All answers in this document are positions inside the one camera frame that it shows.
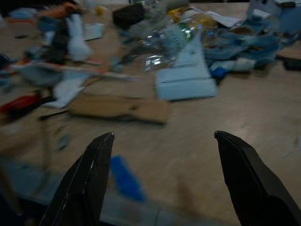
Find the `orange object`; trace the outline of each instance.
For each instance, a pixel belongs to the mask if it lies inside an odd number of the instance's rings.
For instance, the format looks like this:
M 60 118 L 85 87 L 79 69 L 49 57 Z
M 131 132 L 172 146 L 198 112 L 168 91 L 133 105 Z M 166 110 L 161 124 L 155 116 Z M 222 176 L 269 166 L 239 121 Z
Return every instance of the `orange object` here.
M 57 7 L 51 8 L 49 10 L 41 11 L 38 14 L 38 17 L 48 16 L 48 17 L 60 19 L 68 16 L 70 12 L 77 9 L 79 9 L 77 5 L 71 4 L 69 2 L 64 2 L 63 4 Z

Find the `cardboard piece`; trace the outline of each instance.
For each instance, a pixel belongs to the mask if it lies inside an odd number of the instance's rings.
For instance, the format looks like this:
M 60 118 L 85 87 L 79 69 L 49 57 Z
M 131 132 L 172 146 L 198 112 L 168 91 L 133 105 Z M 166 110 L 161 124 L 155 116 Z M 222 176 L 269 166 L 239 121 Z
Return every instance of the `cardboard piece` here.
M 69 111 L 75 115 L 166 123 L 170 104 L 156 99 L 80 94 L 70 104 Z

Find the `wooden table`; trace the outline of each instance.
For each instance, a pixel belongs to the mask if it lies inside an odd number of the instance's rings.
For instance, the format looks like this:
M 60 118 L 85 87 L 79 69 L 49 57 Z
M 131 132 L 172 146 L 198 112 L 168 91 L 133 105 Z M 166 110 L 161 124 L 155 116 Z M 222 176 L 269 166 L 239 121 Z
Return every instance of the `wooden table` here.
M 198 7 L 228 16 L 243 16 L 247 3 L 199 4 Z M 109 60 L 120 47 L 111 22 L 111 13 L 86 17 L 86 22 L 106 23 L 104 37 L 89 44 L 94 58 Z M 20 56 L 36 40 L 15 40 L 8 29 L 0 33 L 1 52 Z M 122 86 L 131 96 L 155 97 L 155 72 L 143 73 L 142 60 L 125 67 L 124 73 L 142 81 Z M 30 90 L 18 82 L 14 93 L 0 102 Z M 99 93 L 116 88 L 113 83 L 97 82 L 85 92 Z M 224 183 L 214 131 L 224 130 L 241 137 L 257 150 L 262 160 L 282 180 L 301 206 L 301 74 L 286 71 L 275 62 L 265 71 L 230 74 L 219 87 L 217 97 L 180 101 L 172 104 L 166 126 L 139 121 L 120 122 L 73 117 L 67 131 L 69 146 L 53 151 L 51 170 L 65 172 L 96 137 L 112 131 L 116 134 L 112 154 L 121 154 L 139 177 L 149 198 L 155 202 L 193 211 L 238 225 L 229 192 Z M 17 137 L 0 135 L 0 152 L 28 164 L 41 165 L 42 137 L 37 117 L 57 110 L 39 108 L 20 120 Z M 62 118 L 53 119 L 54 130 Z

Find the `table surface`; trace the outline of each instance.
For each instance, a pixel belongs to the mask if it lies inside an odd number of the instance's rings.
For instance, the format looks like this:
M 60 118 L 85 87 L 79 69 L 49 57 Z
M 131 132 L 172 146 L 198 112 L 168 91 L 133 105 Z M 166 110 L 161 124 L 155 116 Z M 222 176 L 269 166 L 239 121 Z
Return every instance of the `table surface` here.
M 204 10 L 238 17 L 245 14 L 247 6 L 247 3 L 198 4 Z M 109 60 L 120 51 L 110 11 L 102 16 L 86 16 L 85 21 L 106 24 L 103 38 L 89 41 L 94 59 Z M 13 39 L 7 28 L 0 33 L 0 43 L 1 52 L 19 57 L 37 41 Z M 138 76 L 141 81 L 134 84 L 99 81 L 84 92 L 155 97 L 156 72 L 144 73 L 141 59 L 126 66 L 124 73 Z M 0 102 L 32 90 L 16 81 L 14 92 L 2 96 Z M 18 123 L 0 128 L 0 153 L 40 166 L 42 135 L 37 117 L 53 112 L 57 110 L 41 107 Z M 165 126 L 60 116 L 49 121 L 49 131 L 54 133 L 60 125 L 65 125 L 64 130 L 72 140 L 63 151 L 52 152 L 53 172 L 65 172 L 96 136 L 112 131 L 116 134 L 112 154 L 120 154 L 127 161 L 151 200 L 239 225 L 214 139 L 214 131 L 227 131 L 257 150 L 301 207 L 301 150 L 298 150 L 301 73 L 286 71 L 279 61 L 265 71 L 229 74 L 217 97 L 172 103 Z

